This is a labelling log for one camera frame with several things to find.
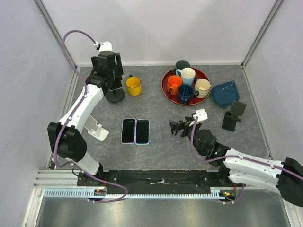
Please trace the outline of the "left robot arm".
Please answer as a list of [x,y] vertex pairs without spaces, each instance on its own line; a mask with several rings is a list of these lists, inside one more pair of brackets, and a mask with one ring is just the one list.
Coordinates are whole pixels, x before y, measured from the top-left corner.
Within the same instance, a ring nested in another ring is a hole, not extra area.
[[101,51],[91,60],[93,69],[83,80],[81,94],[58,123],[49,123],[47,132],[54,157],[75,163],[88,174],[87,180],[93,186],[99,186],[104,181],[103,166],[87,152],[87,143],[81,132],[88,122],[94,121],[90,114],[102,98],[111,103],[124,99],[121,82],[124,72],[119,53]]

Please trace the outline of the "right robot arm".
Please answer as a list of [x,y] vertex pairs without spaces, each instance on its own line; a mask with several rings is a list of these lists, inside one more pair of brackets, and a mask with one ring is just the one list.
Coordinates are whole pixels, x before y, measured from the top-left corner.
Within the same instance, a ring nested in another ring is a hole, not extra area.
[[220,185],[255,186],[271,190],[295,206],[303,205],[303,167],[295,159],[288,157],[285,161],[276,161],[239,152],[217,142],[210,130],[201,130],[197,118],[169,121],[169,125],[173,136],[180,131],[182,137],[190,139],[197,161],[219,169],[217,181]]

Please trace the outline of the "blue case phone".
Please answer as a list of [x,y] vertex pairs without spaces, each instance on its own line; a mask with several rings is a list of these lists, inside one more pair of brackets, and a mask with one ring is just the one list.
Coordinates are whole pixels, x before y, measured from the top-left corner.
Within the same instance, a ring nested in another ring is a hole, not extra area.
[[150,143],[150,121],[148,119],[137,119],[135,144],[148,145],[149,143]]

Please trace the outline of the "purple case phone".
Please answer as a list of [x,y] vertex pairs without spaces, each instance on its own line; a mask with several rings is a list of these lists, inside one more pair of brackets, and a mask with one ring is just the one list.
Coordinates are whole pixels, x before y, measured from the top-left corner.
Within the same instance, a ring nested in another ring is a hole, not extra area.
[[125,118],[122,122],[121,143],[133,144],[135,138],[135,119]]

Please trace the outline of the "black round base phone stand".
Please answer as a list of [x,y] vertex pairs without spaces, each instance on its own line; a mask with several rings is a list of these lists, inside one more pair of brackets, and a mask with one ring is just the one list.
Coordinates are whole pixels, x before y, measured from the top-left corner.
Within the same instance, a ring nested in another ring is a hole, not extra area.
[[113,74],[113,77],[109,80],[109,85],[107,85],[106,99],[111,103],[121,102],[125,97],[121,82],[122,75],[123,73]]

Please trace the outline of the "black phone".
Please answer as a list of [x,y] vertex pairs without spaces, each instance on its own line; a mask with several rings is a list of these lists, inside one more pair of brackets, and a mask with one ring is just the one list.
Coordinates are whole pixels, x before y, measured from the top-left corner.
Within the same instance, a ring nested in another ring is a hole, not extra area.
[[115,63],[115,71],[121,72],[123,70],[123,67],[122,67],[120,53],[115,53],[114,63]]

